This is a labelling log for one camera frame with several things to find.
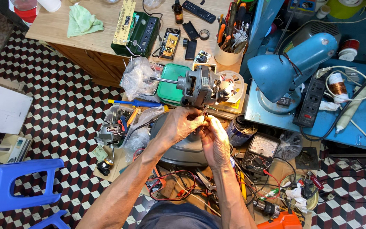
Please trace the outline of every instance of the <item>electrical tape roll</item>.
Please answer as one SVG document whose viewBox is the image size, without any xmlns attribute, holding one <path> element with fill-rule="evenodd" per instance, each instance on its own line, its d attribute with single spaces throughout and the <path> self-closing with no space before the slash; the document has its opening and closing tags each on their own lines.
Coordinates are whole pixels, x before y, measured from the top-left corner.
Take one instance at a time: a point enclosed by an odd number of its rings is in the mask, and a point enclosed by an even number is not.
<svg viewBox="0 0 366 229">
<path fill-rule="evenodd" d="M 183 38 L 183 47 L 187 48 L 187 43 L 189 42 L 189 39 Z"/>
<path fill-rule="evenodd" d="M 209 39 L 210 32 L 207 29 L 203 29 L 200 31 L 199 35 L 200 35 L 200 39 L 205 41 L 205 40 Z"/>
</svg>

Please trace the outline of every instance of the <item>white board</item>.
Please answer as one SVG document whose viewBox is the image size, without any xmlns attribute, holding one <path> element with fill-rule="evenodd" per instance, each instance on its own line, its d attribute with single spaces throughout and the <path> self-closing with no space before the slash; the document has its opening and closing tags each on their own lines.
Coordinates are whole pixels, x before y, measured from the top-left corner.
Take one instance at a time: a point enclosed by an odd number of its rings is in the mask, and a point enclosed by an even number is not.
<svg viewBox="0 0 366 229">
<path fill-rule="evenodd" d="M 32 97 L 0 86 L 0 133 L 20 133 L 32 100 Z"/>
</svg>

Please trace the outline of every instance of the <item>lamp shade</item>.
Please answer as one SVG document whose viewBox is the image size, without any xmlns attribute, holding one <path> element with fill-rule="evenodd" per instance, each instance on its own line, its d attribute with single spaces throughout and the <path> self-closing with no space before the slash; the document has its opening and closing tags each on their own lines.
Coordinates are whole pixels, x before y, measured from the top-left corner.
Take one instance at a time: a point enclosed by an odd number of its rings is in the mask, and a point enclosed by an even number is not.
<svg viewBox="0 0 366 229">
<path fill-rule="evenodd" d="M 331 34 L 320 33 L 292 48 L 287 55 L 303 73 L 306 70 L 328 60 L 337 50 L 337 41 Z M 284 96 L 296 74 L 290 62 L 284 56 L 260 55 L 248 60 L 248 69 L 263 95 L 275 103 Z M 303 75 L 306 80 L 311 75 Z"/>
</svg>

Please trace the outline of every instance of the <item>blue plastic stool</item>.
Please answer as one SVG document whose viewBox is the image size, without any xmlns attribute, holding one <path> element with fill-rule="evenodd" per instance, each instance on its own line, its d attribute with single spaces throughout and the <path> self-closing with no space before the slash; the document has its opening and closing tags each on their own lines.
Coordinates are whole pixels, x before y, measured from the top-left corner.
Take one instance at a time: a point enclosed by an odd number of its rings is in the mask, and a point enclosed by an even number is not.
<svg viewBox="0 0 366 229">
<path fill-rule="evenodd" d="M 47 205 L 58 201 L 61 194 L 53 194 L 54 170 L 61 167 L 64 167 L 62 159 L 29 160 L 0 165 L 0 211 Z M 48 173 L 43 195 L 32 197 L 13 195 L 15 179 L 41 171 Z"/>
<path fill-rule="evenodd" d="M 69 229 L 69 226 L 67 226 L 63 220 L 60 219 L 60 216 L 63 216 L 64 214 L 66 214 L 67 211 L 65 210 L 60 210 L 58 212 L 56 212 L 54 215 L 49 216 L 49 218 L 38 222 L 36 225 L 31 226 L 29 229 L 43 229 L 47 226 L 49 226 L 50 224 L 54 224 L 55 226 L 58 227 L 58 229 Z"/>
</svg>

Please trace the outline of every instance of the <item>wooden table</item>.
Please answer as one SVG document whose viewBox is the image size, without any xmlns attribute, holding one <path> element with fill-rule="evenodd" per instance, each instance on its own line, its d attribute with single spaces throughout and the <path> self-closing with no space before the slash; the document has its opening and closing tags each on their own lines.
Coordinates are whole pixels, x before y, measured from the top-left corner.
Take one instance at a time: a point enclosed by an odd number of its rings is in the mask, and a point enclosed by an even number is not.
<svg viewBox="0 0 366 229">
<path fill-rule="evenodd" d="M 192 0 L 191 2 L 200 5 L 200 0 Z M 150 57 L 149 61 L 158 64 L 172 62 L 186 65 L 191 68 L 193 61 L 184 59 L 186 49 L 183 47 L 183 38 L 188 38 L 188 36 L 182 25 L 176 24 L 175 22 L 174 13 L 171 9 L 173 4 L 174 0 L 163 0 L 156 8 L 145 7 L 148 13 L 163 13 L 160 28 L 161 38 L 165 35 L 166 28 L 168 27 L 181 29 L 181 38 L 177 46 L 175 59 L 168 60 Z M 119 81 L 125 70 L 122 59 L 127 61 L 128 58 L 115 55 L 110 45 L 114 38 L 122 0 L 112 4 L 106 3 L 104 0 L 83 0 L 80 5 L 88 9 L 91 14 L 95 14 L 98 19 L 102 20 L 104 23 L 104 31 L 73 38 L 67 38 L 70 5 L 71 3 L 69 1 L 63 0 L 60 9 L 53 13 L 49 13 L 42 8 L 26 37 L 47 42 L 75 64 L 86 70 L 97 84 L 119 87 Z M 229 1 L 226 0 L 208 0 L 201 7 L 219 17 L 219 15 L 227 13 L 228 6 Z M 135 11 L 144 12 L 141 0 L 137 1 Z M 210 38 L 208 40 L 203 41 L 197 39 L 196 52 L 205 50 L 213 55 L 215 43 L 217 41 L 218 20 L 215 20 L 213 24 L 210 24 L 186 10 L 184 10 L 183 16 L 184 21 L 191 21 L 198 32 L 202 29 L 207 29 L 210 32 Z M 152 52 L 159 48 L 158 41 L 159 40 L 157 39 Z M 216 63 L 214 58 L 211 58 L 209 63 L 217 64 L 217 71 L 232 70 L 239 72 L 241 65 L 241 61 L 238 61 L 231 66 L 222 66 Z"/>
</svg>

